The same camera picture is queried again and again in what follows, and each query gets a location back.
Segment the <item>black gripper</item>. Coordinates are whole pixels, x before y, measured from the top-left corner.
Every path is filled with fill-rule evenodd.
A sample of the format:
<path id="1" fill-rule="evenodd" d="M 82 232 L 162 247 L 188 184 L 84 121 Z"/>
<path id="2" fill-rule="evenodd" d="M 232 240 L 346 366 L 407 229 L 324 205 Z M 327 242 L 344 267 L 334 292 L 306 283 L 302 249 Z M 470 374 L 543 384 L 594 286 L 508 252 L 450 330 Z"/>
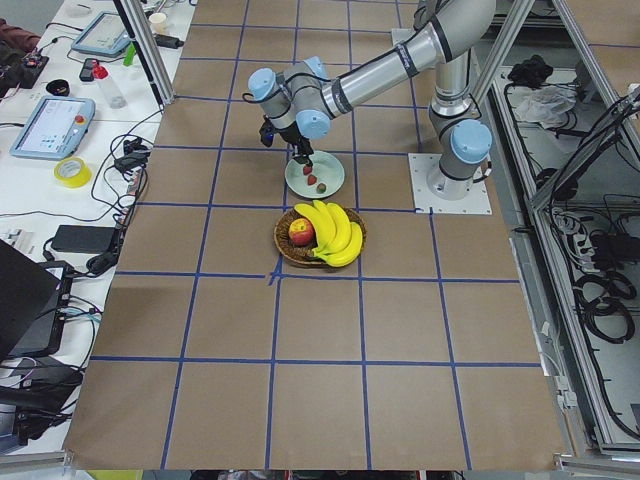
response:
<path id="1" fill-rule="evenodd" d="M 310 141 L 300 133 L 296 122 L 286 128 L 278 128 L 264 115 L 259 135 L 260 141 L 265 147 L 271 147 L 275 136 L 279 135 L 287 144 L 293 147 L 293 160 L 297 164 L 313 166 L 310 155 L 314 154 L 314 149 Z"/>

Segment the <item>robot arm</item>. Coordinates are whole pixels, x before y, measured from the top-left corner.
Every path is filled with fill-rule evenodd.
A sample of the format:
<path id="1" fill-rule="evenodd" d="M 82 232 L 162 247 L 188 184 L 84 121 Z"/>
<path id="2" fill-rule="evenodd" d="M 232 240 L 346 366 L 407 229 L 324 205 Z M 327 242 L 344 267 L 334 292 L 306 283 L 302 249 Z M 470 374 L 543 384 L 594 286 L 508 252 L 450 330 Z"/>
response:
<path id="1" fill-rule="evenodd" d="M 311 142 L 329 133 L 333 119 L 428 68 L 453 66 L 488 30 L 495 9 L 494 1 L 446 1 L 433 8 L 423 2 L 408 39 L 336 77 L 318 56 L 281 72 L 256 70 L 243 100 L 263 110 L 261 143 L 270 147 L 280 136 L 293 148 L 293 160 L 311 167 Z"/>

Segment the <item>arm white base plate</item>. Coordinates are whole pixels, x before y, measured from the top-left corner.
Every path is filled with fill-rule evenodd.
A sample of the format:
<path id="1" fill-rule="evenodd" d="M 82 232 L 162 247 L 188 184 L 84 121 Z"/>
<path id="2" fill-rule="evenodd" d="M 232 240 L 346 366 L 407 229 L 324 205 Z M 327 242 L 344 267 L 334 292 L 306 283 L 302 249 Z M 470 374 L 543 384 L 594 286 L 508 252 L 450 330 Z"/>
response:
<path id="1" fill-rule="evenodd" d="M 480 168 L 468 180 L 452 180 L 440 170 L 440 154 L 408 155 L 414 209 L 424 214 L 491 215 L 485 181 L 475 183 Z"/>

